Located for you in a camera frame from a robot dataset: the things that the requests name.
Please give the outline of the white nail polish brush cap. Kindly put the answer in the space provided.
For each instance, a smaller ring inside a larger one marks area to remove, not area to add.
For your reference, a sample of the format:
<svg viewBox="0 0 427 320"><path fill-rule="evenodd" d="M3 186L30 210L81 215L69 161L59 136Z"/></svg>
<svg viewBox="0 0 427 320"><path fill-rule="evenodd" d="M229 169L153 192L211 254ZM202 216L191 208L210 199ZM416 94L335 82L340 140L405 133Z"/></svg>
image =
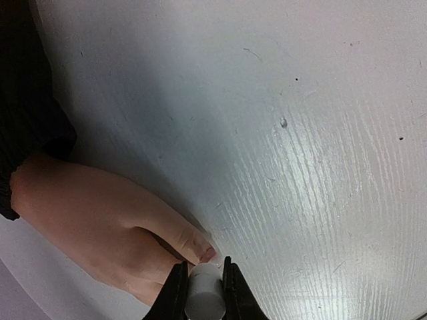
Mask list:
<svg viewBox="0 0 427 320"><path fill-rule="evenodd" d="M185 314L191 320L218 320L226 314L222 274L212 263L201 263L189 274Z"/></svg>

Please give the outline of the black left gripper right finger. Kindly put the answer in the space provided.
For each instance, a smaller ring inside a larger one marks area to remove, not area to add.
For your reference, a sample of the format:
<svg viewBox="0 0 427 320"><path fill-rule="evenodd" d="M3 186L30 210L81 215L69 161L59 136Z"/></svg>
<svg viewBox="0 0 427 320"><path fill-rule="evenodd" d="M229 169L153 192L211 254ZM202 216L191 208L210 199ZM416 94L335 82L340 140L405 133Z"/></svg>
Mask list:
<svg viewBox="0 0 427 320"><path fill-rule="evenodd" d="M254 297L245 277L237 263L227 256L224 260L223 291L226 303L226 313L223 319L228 320L266 320Z"/></svg>

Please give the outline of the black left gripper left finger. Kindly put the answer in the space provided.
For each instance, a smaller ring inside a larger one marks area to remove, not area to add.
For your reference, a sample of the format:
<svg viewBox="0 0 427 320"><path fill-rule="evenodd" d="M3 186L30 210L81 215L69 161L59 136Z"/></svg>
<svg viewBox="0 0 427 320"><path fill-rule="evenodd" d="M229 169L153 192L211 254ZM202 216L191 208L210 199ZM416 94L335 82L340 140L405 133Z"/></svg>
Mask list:
<svg viewBox="0 0 427 320"><path fill-rule="evenodd" d="M185 314L187 287L188 265L184 261L173 266L157 299L143 320L187 320Z"/></svg>

